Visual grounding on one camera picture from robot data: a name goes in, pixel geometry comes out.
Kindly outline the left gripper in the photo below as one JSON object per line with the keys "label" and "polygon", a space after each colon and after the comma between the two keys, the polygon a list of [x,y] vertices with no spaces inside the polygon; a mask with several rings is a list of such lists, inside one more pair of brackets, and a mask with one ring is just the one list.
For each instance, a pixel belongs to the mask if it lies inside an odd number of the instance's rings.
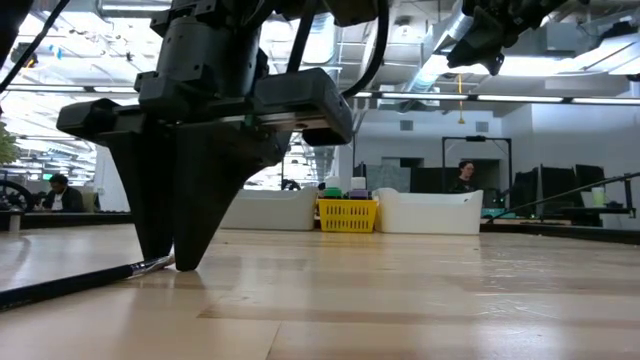
{"label": "left gripper", "polygon": [[[282,161],[289,131],[311,146],[351,141],[345,96],[323,69],[300,67],[312,0],[299,11],[287,70],[270,74],[261,26],[282,8],[282,0],[172,0],[151,16],[162,45],[155,70],[135,79],[137,104],[98,99],[60,111],[56,126],[67,134],[96,142],[109,133],[146,260],[168,255],[174,240],[176,268],[196,269],[245,182]],[[176,131],[175,170],[170,139],[134,133],[146,121],[202,123]]]}

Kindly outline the green artificial plant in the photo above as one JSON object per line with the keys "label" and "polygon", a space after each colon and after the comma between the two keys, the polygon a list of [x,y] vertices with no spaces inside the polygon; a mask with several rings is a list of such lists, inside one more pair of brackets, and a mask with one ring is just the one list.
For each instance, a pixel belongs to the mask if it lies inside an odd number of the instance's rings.
{"label": "green artificial plant", "polygon": [[6,130],[6,124],[0,121],[0,165],[14,162],[18,155],[15,137]]}

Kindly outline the black spoked wheel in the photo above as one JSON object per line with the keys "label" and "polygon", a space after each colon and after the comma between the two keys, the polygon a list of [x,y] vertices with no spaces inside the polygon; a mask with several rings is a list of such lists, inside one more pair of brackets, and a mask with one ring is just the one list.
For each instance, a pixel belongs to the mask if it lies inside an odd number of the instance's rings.
{"label": "black spoked wheel", "polygon": [[35,206],[32,193],[18,183],[0,179],[0,211],[31,212]]}

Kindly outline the purple paint bottle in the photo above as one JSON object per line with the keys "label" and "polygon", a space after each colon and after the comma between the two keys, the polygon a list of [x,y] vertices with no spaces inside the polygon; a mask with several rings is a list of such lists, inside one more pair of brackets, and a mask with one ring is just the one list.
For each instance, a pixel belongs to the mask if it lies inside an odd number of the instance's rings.
{"label": "purple paint bottle", "polygon": [[352,177],[348,198],[353,200],[370,200],[371,194],[367,189],[365,177]]}

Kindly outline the black metal stand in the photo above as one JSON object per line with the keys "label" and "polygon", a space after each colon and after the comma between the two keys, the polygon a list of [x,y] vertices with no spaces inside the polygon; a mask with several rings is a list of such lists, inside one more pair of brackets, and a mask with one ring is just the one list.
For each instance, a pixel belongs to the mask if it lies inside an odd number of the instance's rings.
{"label": "black metal stand", "polygon": [[625,207],[621,208],[621,211],[623,213],[627,213],[630,218],[635,218],[637,214],[637,210],[634,207],[631,181],[633,178],[636,178],[636,177],[640,177],[640,172],[625,173],[622,176],[605,178],[595,183],[579,186],[577,188],[568,190],[559,196],[567,196],[570,194],[582,192],[584,190],[591,190],[593,187],[605,186],[612,183],[622,182],[624,185]]}

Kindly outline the white building pillar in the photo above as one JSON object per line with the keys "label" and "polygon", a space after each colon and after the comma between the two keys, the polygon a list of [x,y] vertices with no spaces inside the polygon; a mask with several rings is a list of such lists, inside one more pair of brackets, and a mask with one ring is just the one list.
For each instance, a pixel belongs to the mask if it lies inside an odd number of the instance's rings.
{"label": "white building pillar", "polygon": [[96,146],[94,189],[102,211],[129,212],[127,196],[108,148]]}

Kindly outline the long thin black paintbrush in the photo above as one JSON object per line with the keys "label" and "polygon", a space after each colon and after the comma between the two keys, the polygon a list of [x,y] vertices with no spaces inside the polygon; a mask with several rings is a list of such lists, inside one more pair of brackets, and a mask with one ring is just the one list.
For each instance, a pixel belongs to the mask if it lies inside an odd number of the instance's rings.
{"label": "long thin black paintbrush", "polygon": [[146,275],[173,265],[173,254],[0,291],[0,313]]}

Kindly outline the black beam with light strips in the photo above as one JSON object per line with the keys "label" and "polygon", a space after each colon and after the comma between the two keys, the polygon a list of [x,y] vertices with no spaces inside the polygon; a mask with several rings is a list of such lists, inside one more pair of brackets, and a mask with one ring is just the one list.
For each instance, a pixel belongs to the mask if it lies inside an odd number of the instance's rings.
{"label": "black beam with light strips", "polygon": [[[123,86],[74,86],[74,85],[9,85],[9,92],[41,92],[55,94],[89,94],[134,96],[137,92],[132,87]],[[558,96],[525,96],[496,94],[462,94],[462,93],[409,93],[361,91],[356,99],[382,100],[419,100],[419,101],[457,101],[457,102],[495,102],[495,103],[536,103],[563,105],[599,105],[599,106],[640,106],[640,97],[558,97]]]}

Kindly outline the person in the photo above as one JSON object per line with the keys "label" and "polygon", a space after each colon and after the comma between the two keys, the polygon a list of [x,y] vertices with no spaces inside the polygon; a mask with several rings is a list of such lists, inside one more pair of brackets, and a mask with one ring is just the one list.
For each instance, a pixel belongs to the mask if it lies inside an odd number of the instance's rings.
{"label": "person", "polygon": [[449,188],[450,193],[470,193],[478,190],[473,180],[475,167],[472,161],[464,160],[458,165],[459,174]]}
{"label": "person", "polygon": [[54,174],[49,179],[51,190],[43,201],[43,208],[52,212],[82,213],[84,201],[82,193],[69,186],[63,174]]}

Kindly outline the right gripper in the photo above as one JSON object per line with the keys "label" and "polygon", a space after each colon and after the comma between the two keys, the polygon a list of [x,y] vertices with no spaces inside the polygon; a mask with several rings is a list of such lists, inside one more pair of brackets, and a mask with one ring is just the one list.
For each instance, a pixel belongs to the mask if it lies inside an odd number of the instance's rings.
{"label": "right gripper", "polygon": [[568,0],[463,0],[462,11],[473,23],[447,55],[447,66],[482,65],[491,76],[499,74],[505,60],[502,48],[513,46],[527,29]]}

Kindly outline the black ceiling device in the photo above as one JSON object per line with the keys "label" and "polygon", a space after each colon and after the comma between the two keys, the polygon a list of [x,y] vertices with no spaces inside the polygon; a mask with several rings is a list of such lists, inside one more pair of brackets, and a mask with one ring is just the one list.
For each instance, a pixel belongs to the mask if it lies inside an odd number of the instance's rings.
{"label": "black ceiling device", "polygon": [[29,43],[19,42],[12,48],[10,53],[10,60],[14,64],[21,64],[23,68],[34,68],[39,63],[38,56],[35,52],[31,53],[26,60],[21,60],[24,53],[28,50],[29,46]]}

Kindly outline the black aluminium table frame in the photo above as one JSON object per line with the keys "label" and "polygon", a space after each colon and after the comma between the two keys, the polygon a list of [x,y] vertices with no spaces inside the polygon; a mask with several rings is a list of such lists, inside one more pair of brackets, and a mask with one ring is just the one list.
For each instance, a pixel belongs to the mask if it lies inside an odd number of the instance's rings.
{"label": "black aluminium table frame", "polygon": [[[128,213],[98,214],[49,214],[34,213],[21,215],[21,229],[62,228],[78,226],[130,224],[132,217]],[[545,223],[515,223],[507,219],[502,223],[480,225],[482,233],[513,233],[540,235],[547,237],[571,238],[604,243],[635,245],[640,247],[640,230],[616,230],[600,227],[581,227]]]}

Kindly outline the black computer monitor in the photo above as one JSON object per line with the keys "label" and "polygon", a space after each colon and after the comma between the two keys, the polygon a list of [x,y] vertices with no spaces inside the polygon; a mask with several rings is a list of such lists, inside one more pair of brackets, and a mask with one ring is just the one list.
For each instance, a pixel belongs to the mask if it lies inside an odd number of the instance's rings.
{"label": "black computer monitor", "polygon": [[[576,185],[576,176],[572,168],[541,167],[542,198],[573,190]],[[576,194],[564,195],[543,203],[544,211],[551,212],[559,208],[577,206]]]}
{"label": "black computer monitor", "polygon": [[518,207],[537,200],[539,171],[535,167],[527,172],[517,172],[510,193],[511,207]]}

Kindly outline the grey plastic bin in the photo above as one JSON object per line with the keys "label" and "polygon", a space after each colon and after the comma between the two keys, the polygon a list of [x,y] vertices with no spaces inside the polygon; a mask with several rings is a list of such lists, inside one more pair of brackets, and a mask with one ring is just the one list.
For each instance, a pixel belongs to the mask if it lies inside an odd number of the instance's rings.
{"label": "grey plastic bin", "polygon": [[220,227],[242,230],[310,231],[318,190],[241,190]]}

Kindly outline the yellow plastic basket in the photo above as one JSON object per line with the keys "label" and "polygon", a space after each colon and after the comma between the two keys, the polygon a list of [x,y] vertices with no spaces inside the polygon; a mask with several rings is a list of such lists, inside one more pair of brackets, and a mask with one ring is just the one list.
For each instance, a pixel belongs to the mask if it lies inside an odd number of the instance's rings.
{"label": "yellow plastic basket", "polygon": [[378,203],[375,200],[319,199],[321,230],[339,233],[371,233]]}

